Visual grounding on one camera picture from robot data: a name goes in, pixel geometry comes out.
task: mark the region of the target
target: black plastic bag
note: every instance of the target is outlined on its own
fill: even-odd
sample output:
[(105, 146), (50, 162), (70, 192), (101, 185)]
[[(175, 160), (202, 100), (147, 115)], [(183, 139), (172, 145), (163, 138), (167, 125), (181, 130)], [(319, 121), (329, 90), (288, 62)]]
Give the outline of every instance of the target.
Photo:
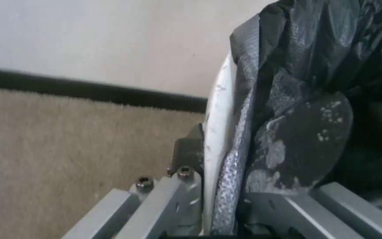
[(349, 144), (326, 180), (365, 198), (382, 195), (382, 0), (281, 0), (238, 27), (231, 48), (238, 66), (235, 134), (218, 182), (213, 230), (233, 230), (234, 195), (256, 150), (250, 147), (255, 132), (322, 92), (344, 93), (354, 112)]

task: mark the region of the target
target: bolt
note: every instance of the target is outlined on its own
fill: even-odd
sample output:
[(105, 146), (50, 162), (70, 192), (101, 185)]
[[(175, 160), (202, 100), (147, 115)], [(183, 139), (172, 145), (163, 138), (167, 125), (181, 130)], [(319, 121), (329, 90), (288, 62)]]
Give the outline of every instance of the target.
[(189, 166), (182, 166), (178, 169), (178, 178), (182, 181), (194, 179), (194, 170)]
[(171, 177), (175, 173), (173, 171), (173, 166), (172, 165), (168, 166), (166, 171), (167, 171), (167, 176), (169, 176), (169, 177)]
[(150, 176), (141, 176), (135, 183), (138, 192), (147, 193), (150, 192), (154, 187), (154, 180)]

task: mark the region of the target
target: carpet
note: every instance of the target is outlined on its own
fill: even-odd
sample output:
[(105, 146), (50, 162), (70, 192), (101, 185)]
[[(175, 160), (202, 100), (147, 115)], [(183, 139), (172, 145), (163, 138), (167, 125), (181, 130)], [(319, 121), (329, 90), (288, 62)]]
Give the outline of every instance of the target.
[(160, 178), (204, 115), (0, 89), (0, 238), (63, 236), (112, 188)]

